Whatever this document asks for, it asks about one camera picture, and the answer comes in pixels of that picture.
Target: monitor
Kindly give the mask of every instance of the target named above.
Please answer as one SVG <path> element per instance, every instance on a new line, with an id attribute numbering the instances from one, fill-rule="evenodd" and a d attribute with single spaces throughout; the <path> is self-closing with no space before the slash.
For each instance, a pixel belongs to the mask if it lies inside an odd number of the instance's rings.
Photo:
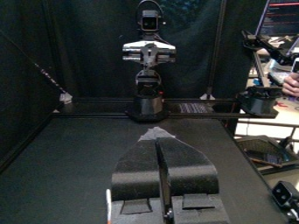
<path id="1" fill-rule="evenodd" d="M 299 0 L 269 0 L 259 34 L 269 37 L 299 34 Z"/>

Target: black backdrop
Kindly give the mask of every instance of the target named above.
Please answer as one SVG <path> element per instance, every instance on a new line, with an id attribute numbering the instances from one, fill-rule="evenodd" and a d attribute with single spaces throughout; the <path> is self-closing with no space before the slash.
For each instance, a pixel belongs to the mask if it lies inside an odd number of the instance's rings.
<path id="1" fill-rule="evenodd" d="M 254 32 L 267 0 L 228 0 L 218 36 L 212 94 L 232 97 L 246 83 L 249 57 L 240 31 Z M 77 97 L 133 97 L 140 66 L 121 60 L 121 46 L 138 40 L 138 0 L 5 0 L 0 29 Z M 200 97 L 206 90 L 220 0 L 160 0 L 176 46 L 174 64 L 157 67 L 164 96 Z M 58 92 L 0 35 L 0 158 L 14 151 L 57 107 Z"/>
<path id="2" fill-rule="evenodd" d="M 140 66 L 121 60 L 122 44 L 138 40 L 138 0 L 50 1 L 62 79 L 76 96 L 133 97 Z M 200 97 L 208 85 L 220 0 L 160 0 L 166 25 L 161 37 L 176 46 L 174 64 L 157 66 L 165 97 Z M 228 0 L 214 71 L 216 97 L 230 97 L 245 87 L 249 59 L 241 48 L 241 29 L 257 27 L 265 1 Z"/>

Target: person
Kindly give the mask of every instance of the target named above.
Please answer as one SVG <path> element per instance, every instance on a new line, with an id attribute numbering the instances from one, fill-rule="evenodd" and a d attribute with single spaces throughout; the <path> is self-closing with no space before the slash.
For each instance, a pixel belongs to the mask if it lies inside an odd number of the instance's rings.
<path id="1" fill-rule="evenodd" d="M 287 95 L 299 97 L 299 73 L 291 73 L 284 78 L 283 92 Z"/>

